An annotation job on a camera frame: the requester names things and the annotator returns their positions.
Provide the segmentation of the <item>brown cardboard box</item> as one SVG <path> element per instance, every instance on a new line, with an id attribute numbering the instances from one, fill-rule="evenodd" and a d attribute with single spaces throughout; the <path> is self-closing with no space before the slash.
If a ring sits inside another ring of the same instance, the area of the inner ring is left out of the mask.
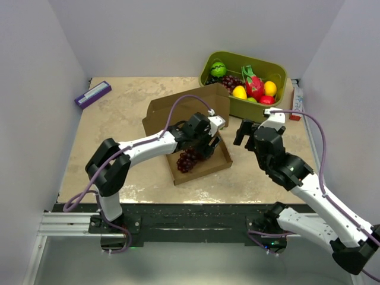
<path id="1" fill-rule="evenodd" d="M 232 165 L 221 133 L 212 136 L 208 109 L 229 125 L 229 92 L 221 84 L 184 91 L 154 99 L 148 105 L 142 124 L 147 136 L 161 132 L 169 120 L 169 132 L 179 140 L 177 152 L 166 160 L 174 185 L 210 175 Z"/>

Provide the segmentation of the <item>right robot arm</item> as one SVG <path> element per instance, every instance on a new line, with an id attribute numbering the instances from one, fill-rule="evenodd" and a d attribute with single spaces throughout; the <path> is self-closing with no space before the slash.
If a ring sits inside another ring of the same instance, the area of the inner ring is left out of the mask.
<path id="1" fill-rule="evenodd" d="M 313 222 L 288 205 L 277 202 L 264 214 L 265 228 L 271 233 L 283 230 L 301 235 L 326 249 L 348 273 L 362 273 L 379 248 L 379 226 L 350 210 L 324 186 L 310 165 L 285 150 L 284 123 L 283 118 L 267 119 L 263 123 L 244 119 L 233 143 L 241 145 L 247 136 L 245 148 L 255 153 L 259 168 L 274 183 L 311 207 L 323 223 Z"/>

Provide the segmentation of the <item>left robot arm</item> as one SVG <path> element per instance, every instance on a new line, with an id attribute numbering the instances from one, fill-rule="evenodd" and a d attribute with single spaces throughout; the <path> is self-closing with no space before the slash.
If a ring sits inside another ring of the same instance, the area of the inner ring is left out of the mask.
<path id="1" fill-rule="evenodd" d="M 218 131 L 226 121 L 221 116 L 193 114 L 187 121 L 168 125 L 164 130 L 142 139 L 116 142 L 104 140 L 85 167 L 95 186 L 103 212 L 102 226 L 116 233 L 123 226 L 119 190 L 128 171 L 146 160 L 193 148 L 202 158 L 209 158 L 221 141 Z"/>

